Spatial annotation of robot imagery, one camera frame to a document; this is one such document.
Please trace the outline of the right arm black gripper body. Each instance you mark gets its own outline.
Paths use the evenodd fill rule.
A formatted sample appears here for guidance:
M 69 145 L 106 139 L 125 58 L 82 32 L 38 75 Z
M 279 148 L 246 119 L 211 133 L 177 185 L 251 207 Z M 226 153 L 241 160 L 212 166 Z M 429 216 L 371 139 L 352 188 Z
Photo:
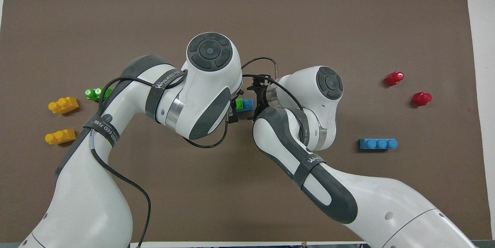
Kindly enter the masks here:
M 256 104 L 257 104 L 256 107 L 260 107 L 260 114 L 264 109 L 266 109 L 267 107 L 270 106 L 269 103 L 267 102 L 267 97 L 266 97 L 267 88 L 266 88 L 266 91 L 263 93 L 255 93 L 256 94 Z

